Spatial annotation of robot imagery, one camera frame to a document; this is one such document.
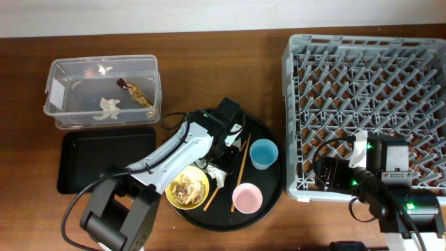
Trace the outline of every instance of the gold wrapper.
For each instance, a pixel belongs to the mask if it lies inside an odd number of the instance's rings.
[[[136,102],[138,102],[141,107],[151,108],[153,106],[153,103],[147,98],[147,96],[145,96],[144,93],[142,93],[142,91],[139,90],[139,88],[134,84],[122,78],[118,79],[116,83],[122,89],[129,91],[130,95],[132,95],[132,98]]]

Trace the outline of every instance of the green light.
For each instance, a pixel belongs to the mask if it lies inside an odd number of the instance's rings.
[[[406,208],[407,210],[415,209],[415,205],[413,203],[407,203]]]

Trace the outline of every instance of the wire rack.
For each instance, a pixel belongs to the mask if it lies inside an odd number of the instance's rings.
[[[446,205],[446,42],[438,39],[294,35],[282,58],[286,190],[294,199],[348,201],[314,186],[319,144],[359,129],[403,137],[413,188]],[[349,159],[346,142],[320,154]]]

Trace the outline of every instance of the black plate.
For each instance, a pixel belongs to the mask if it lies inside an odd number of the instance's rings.
[[[209,176],[209,195],[202,205],[192,210],[180,210],[175,208],[175,210],[188,222],[204,229],[233,231],[248,227],[255,222],[258,222],[265,217],[272,208],[274,208],[274,205],[279,200],[283,190],[282,184],[285,177],[285,157],[283,150],[277,143],[272,132],[263,125],[262,122],[247,115],[246,126],[241,135],[242,142],[248,138],[248,134],[250,133],[251,140],[249,146],[258,139],[269,139],[273,141],[279,149],[279,157],[277,158],[277,161],[266,170],[258,170],[254,168],[251,163],[248,149],[241,183],[252,183],[260,189],[263,195],[263,202],[260,209],[252,214],[243,214],[237,211],[237,209],[231,213],[232,192],[237,185],[238,173],[243,160],[243,154],[240,154],[237,165],[227,176],[224,182],[224,187],[217,192],[206,212],[203,211],[203,208],[217,187],[215,180],[211,180]]]
[[[57,190],[77,193],[110,165],[124,168],[153,152],[153,128],[69,132],[63,138]]]

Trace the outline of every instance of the food in bowl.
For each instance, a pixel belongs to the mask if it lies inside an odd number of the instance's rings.
[[[172,195],[181,205],[189,206],[201,202],[204,199],[205,190],[203,181],[181,174],[180,181],[172,190]]]

